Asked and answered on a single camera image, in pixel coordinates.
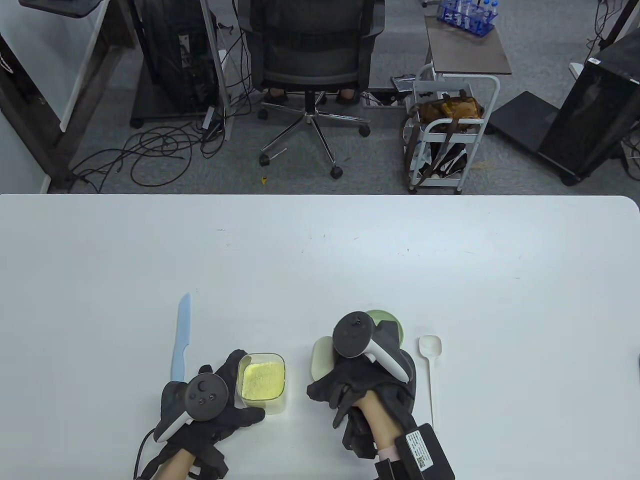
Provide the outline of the person's right hand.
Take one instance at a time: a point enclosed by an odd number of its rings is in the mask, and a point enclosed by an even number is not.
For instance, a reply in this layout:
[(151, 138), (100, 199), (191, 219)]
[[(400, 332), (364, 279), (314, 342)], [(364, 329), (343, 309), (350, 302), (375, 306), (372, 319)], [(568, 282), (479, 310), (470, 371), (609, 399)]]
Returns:
[(306, 389), (311, 400), (326, 402), (335, 411), (334, 429), (368, 392), (377, 395), (403, 430), (417, 426), (415, 363), (402, 349), (401, 337), (397, 322), (375, 322), (365, 311), (352, 311), (336, 324), (333, 368)]

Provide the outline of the person's left hand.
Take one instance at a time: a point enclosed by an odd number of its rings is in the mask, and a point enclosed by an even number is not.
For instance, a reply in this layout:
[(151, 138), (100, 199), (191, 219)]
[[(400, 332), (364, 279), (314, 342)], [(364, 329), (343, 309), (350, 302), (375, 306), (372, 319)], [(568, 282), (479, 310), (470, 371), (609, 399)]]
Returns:
[(265, 410), (260, 407), (238, 408), (235, 405), (238, 366), (245, 355), (245, 350), (233, 350), (215, 371), (225, 381), (228, 390), (224, 410), (209, 421), (192, 421), (182, 426), (167, 441), (161, 451), (164, 462), (154, 477), (156, 480), (185, 480), (194, 464), (199, 466), (199, 479), (219, 480), (226, 477), (229, 469), (224, 455), (215, 448), (216, 443), (224, 441), (241, 428), (260, 423), (266, 416)]

